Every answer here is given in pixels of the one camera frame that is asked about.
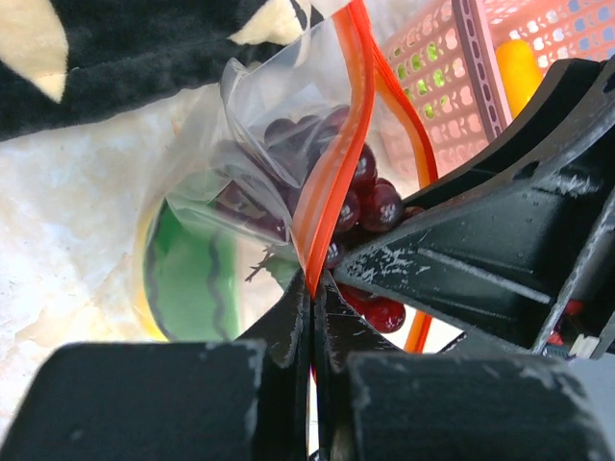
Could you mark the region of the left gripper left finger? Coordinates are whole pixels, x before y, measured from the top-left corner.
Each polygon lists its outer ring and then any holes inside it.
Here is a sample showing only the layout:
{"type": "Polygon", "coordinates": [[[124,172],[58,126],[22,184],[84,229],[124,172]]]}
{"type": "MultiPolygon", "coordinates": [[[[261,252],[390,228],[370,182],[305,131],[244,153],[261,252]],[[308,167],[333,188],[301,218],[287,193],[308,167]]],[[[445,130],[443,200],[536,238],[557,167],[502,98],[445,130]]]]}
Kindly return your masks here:
{"type": "Polygon", "coordinates": [[[305,460],[311,300],[296,274],[227,342],[77,343],[37,371],[5,460],[305,460]]]}

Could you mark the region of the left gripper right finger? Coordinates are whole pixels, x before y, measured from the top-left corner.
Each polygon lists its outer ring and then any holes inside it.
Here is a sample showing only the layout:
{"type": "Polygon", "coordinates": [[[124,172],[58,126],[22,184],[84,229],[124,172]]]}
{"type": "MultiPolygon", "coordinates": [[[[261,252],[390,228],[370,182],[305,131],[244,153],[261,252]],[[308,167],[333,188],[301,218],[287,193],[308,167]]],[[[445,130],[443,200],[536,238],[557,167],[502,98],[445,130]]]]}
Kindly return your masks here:
{"type": "Polygon", "coordinates": [[[313,303],[323,460],[606,460],[610,444],[564,361],[408,354],[323,277],[313,303]]]}

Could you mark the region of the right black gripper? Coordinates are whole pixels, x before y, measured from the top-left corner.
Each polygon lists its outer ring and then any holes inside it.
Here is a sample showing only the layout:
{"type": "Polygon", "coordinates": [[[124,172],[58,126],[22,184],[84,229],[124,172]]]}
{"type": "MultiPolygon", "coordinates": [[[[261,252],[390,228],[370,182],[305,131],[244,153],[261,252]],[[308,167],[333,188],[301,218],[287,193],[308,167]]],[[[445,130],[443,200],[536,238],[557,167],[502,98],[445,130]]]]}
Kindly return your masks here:
{"type": "Polygon", "coordinates": [[[557,61],[498,138],[406,202],[418,215],[351,251],[337,281],[510,350],[556,334],[600,356],[614,339],[613,61],[557,61]]]}

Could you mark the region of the yellow toy mango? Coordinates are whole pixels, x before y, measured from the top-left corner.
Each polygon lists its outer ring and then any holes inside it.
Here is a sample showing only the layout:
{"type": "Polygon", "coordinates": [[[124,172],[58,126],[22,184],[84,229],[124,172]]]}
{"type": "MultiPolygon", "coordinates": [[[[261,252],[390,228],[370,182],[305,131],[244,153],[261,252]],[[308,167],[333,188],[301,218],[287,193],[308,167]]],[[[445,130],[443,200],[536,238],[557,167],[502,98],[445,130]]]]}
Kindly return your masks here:
{"type": "Polygon", "coordinates": [[[135,230],[133,246],[133,274],[131,287],[131,306],[135,318],[148,338],[154,341],[167,342],[167,338],[158,326],[155,316],[147,300],[145,289],[145,256],[148,245],[148,235],[157,223],[160,205],[149,207],[139,215],[135,230]]]}

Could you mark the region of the watermelon slice toy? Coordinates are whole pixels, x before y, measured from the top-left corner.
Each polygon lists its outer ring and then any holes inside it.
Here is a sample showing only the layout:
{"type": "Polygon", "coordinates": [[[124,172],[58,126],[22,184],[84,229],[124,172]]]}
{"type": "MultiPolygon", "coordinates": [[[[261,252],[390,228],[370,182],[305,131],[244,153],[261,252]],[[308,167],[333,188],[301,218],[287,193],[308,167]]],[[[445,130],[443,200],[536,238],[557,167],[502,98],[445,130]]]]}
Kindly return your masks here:
{"type": "Polygon", "coordinates": [[[192,233],[162,203],[150,229],[145,289],[168,341],[226,341],[240,334],[237,248],[221,230],[192,233]]]}

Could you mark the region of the green bumpy toy fruit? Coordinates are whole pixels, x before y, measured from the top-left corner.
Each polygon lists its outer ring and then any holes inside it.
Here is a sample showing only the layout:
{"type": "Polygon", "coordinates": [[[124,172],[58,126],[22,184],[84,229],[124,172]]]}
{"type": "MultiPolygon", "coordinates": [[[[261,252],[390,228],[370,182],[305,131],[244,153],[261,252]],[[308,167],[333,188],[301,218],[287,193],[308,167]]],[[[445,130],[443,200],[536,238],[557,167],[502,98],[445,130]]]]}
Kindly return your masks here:
{"type": "Polygon", "coordinates": [[[425,120],[434,120],[448,101],[443,93],[446,84],[452,81],[451,66],[446,62],[447,47],[439,38],[421,46],[413,43],[411,48],[397,47],[393,57],[397,77],[407,99],[425,120]]]}

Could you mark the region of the orange toy fruit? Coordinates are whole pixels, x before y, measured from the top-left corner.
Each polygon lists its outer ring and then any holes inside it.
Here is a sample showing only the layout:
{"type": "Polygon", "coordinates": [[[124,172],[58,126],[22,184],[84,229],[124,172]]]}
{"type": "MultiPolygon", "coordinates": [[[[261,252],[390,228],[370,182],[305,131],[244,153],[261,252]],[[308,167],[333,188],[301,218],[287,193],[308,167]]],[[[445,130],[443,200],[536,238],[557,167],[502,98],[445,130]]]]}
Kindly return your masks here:
{"type": "Polygon", "coordinates": [[[543,81],[531,47],[521,39],[504,42],[496,50],[504,93],[513,118],[528,104],[543,81]]]}

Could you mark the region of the dark red toy fruit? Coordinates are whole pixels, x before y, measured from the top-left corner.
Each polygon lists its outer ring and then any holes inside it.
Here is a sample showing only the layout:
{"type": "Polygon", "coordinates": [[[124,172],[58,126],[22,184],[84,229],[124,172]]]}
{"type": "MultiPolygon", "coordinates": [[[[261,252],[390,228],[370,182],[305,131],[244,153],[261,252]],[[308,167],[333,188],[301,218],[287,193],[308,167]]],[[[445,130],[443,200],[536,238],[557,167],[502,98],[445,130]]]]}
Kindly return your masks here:
{"type": "Polygon", "coordinates": [[[342,258],[350,232],[385,232],[402,217],[401,197],[380,177],[363,139],[344,146],[349,108],[279,118],[254,145],[220,141],[212,167],[228,184],[211,202],[236,225],[282,247],[295,243],[309,292],[342,258]]]}

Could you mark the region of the pink plastic basket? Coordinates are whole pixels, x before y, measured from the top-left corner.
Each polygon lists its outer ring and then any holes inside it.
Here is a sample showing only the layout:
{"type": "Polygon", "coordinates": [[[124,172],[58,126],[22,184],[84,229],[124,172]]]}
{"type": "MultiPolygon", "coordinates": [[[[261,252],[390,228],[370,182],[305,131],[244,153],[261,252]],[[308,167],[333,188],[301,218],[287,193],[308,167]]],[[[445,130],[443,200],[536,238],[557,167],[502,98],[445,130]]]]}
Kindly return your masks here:
{"type": "Polygon", "coordinates": [[[511,122],[496,50],[525,41],[541,71],[569,58],[603,61],[614,54],[611,1],[390,1],[373,9],[374,31],[394,70],[399,47],[444,39],[452,81],[434,120],[419,113],[439,176],[468,161],[511,122]]]}

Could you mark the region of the clear zip top bag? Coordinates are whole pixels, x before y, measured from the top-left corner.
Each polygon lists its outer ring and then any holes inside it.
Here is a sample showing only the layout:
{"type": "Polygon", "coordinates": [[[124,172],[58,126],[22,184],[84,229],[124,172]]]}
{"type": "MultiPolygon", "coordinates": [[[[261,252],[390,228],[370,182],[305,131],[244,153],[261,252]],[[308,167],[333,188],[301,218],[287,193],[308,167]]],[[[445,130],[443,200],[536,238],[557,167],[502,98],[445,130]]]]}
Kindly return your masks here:
{"type": "Polygon", "coordinates": [[[418,111],[362,1],[248,69],[227,62],[157,168],[133,307],[161,341],[236,338],[299,276],[314,293],[363,149],[398,187],[437,180],[418,111]]]}

